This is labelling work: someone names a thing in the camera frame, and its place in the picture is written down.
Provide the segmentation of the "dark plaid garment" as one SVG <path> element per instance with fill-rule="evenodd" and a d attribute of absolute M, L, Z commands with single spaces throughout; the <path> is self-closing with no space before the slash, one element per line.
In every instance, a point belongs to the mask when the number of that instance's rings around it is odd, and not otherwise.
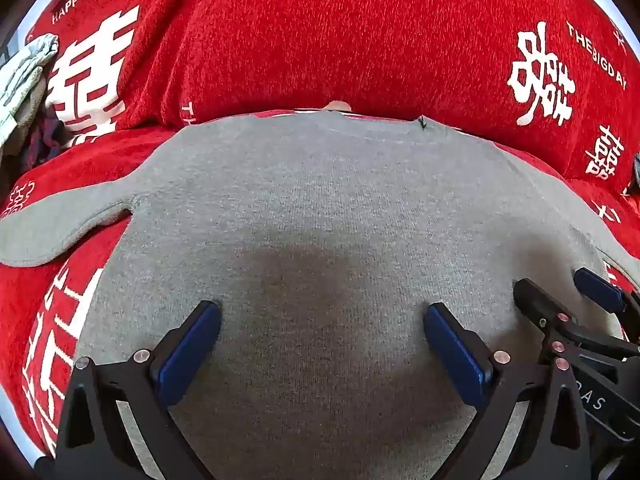
<path fill-rule="evenodd" d="M 58 119 L 52 107 L 42 108 L 29 129 L 20 155 L 21 173 L 32 170 L 65 150 L 73 133 Z"/>

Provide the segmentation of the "white grey patterned cloth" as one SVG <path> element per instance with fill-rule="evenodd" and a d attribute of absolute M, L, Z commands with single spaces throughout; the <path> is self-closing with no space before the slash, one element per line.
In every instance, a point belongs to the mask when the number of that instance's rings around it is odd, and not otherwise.
<path fill-rule="evenodd" d="M 18 128 L 18 111 L 46 81 L 44 68 L 58 54 L 58 36 L 44 34 L 32 40 L 1 67 L 1 145 Z"/>

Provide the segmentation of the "grey blue fleece cloth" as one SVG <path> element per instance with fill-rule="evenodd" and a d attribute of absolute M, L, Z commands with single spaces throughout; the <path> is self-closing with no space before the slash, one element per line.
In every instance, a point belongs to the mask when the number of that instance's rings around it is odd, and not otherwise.
<path fill-rule="evenodd" d="M 634 182 L 640 186 L 640 153 L 634 155 Z"/>

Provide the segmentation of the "grey knit sweater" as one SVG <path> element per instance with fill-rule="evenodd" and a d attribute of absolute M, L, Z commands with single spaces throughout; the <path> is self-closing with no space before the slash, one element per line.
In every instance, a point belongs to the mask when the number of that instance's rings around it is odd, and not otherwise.
<path fill-rule="evenodd" d="M 472 413 L 427 348 L 424 304 L 529 359 L 516 280 L 614 332 L 572 273 L 639 274 L 566 184 L 495 144 L 325 112 L 185 128 L 126 177 L 4 218 L 1 260 L 49 262 L 123 212 L 77 350 L 126 358 L 220 300 L 220 339 L 174 416 L 221 479 L 425 479 Z"/>

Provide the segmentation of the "red wedding blanket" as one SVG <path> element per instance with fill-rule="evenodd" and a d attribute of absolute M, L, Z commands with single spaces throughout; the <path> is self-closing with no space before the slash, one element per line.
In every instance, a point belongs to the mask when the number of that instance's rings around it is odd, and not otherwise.
<path fill-rule="evenodd" d="M 592 0 L 56 0 L 30 34 L 58 36 L 44 108 L 73 137 L 20 170 L 1 222 L 128 176 L 185 128 L 325 112 L 489 141 L 566 184 L 639 260 L 639 64 Z M 74 322 L 130 219 L 49 262 L 1 260 L 1 385 L 30 458 L 56 451 L 84 356 Z"/>

